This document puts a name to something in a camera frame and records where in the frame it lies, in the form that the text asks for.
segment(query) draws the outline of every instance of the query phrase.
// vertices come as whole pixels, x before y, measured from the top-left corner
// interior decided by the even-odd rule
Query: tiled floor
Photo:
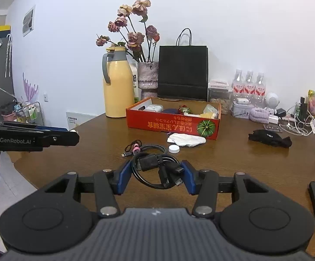
[[[11,205],[34,192],[36,188],[14,168],[7,153],[0,157],[0,215]],[[0,238],[0,250],[6,249]]]

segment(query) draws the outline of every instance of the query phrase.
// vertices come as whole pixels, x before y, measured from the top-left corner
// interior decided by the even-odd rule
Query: gray thermos handle
[[[107,57],[108,55],[113,55],[113,53],[105,53],[102,58],[102,70],[103,70],[103,76],[106,83],[110,84],[111,79],[109,78],[108,71],[107,71]]]

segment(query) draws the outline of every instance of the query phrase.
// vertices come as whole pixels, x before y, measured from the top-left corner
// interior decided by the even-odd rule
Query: yellow thermos
[[[103,55],[103,93],[107,117],[126,117],[126,108],[134,104],[133,75],[125,47],[107,48]]]

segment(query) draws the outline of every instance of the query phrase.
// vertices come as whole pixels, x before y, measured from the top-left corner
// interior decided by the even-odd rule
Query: black glove
[[[281,138],[274,131],[269,131],[265,129],[257,129],[253,131],[253,134],[249,134],[249,140],[259,141],[261,143],[271,145],[274,147],[281,146],[289,148],[292,145],[290,137]]]

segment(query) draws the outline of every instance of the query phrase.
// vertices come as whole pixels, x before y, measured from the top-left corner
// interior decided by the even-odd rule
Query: metal screw
[[[212,208],[209,206],[198,206],[195,209],[195,212],[199,215],[207,215],[212,213],[212,211],[213,211]]]
[[[102,215],[111,216],[116,214],[118,209],[113,206],[105,206],[100,209]]]

